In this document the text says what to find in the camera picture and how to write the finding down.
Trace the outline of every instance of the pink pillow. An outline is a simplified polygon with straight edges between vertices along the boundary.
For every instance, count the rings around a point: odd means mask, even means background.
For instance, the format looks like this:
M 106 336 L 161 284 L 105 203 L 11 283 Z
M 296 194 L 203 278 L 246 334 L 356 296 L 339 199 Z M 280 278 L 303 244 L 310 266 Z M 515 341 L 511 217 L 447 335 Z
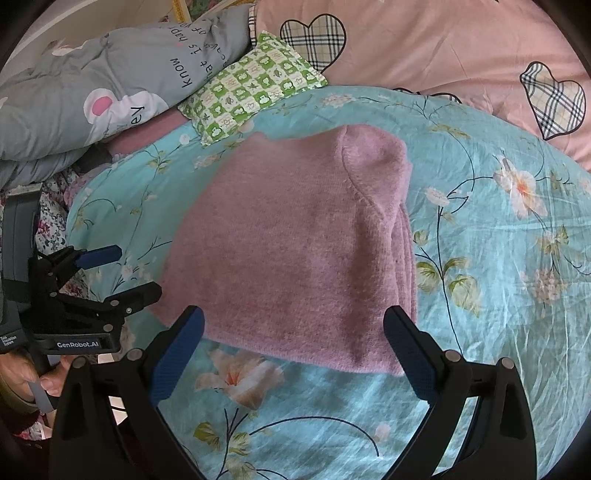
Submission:
M 176 107 L 166 110 L 146 123 L 112 137 L 106 147 L 112 155 L 129 155 L 141 150 L 189 120 Z
M 591 80 L 532 0 L 259 0 L 250 23 L 331 85 L 452 94 L 591 170 Z

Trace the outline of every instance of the cartoon mouse print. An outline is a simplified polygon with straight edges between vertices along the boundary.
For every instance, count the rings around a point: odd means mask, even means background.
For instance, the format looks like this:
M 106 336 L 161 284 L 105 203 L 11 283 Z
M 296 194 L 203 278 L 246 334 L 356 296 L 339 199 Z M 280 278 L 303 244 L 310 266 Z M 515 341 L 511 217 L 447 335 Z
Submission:
M 118 100 L 111 90 L 97 88 L 90 92 L 84 102 L 84 115 L 91 125 L 86 144 L 143 124 L 166 110 L 166 102 L 146 90 L 131 96 L 125 95 Z

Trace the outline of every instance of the pillowcase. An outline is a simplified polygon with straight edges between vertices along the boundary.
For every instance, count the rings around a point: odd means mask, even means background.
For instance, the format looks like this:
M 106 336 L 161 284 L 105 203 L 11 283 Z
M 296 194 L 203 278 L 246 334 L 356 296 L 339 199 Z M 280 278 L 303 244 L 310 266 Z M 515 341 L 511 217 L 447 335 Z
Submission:
M 263 32 L 257 47 L 218 73 L 178 108 L 201 143 L 229 137 L 258 111 L 295 93 L 328 85 L 293 48 Z
M 265 30 L 294 47 L 331 85 L 447 94 L 591 171 L 591 79 L 531 0 L 259 0 L 249 25 L 251 36 Z
M 0 158 L 76 150 L 185 100 L 248 50 L 248 7 L 191 24 L 119 28 L 43 54 L 0 86 Z

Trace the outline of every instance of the finger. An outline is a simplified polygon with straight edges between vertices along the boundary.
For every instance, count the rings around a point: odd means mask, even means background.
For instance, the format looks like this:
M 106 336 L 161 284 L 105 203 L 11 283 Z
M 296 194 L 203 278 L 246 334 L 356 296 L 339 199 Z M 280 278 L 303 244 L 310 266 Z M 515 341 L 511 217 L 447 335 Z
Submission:
M 66 382 L 68 369 L 60 362 L 51 372 L 41 376 L 41 386 L 52 397 L 59 397 Z
M 6 354 L 2 361 L 7 374 L 17 383 L 36 382 L 39 379 L 33 363 L 23 355 L 15 352 Z

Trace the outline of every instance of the wrinkled sheet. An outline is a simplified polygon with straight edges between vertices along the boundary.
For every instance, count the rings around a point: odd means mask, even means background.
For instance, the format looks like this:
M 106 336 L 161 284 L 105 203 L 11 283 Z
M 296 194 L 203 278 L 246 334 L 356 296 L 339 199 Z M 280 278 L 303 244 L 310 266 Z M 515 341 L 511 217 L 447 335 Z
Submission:
M 469 360 L 514 359 L 542 477 L 591 409 L 591 176 L 546 142 L 471 107 L 327 87 L 280 102 L 211 147 L 190 125 L 177 128 L 76 197 L 69 242 L 117 243 L 124 252 L 121 262 L 88 272 L 91 298 L 158 280 L 183 215 L 251 131 L 304 137 L 358 123 L 401 138 L 413 163 L 407 210 L 418 327 Z M 124 348 L 146 347 L 162 328 L 149 312 L 130 317 Z M 473 405 L 441 468 L 452 465 Z M 406 377 L 345 374 L 203 340 L 160 409 L 207 478 L 379 479 L 427 404 Z

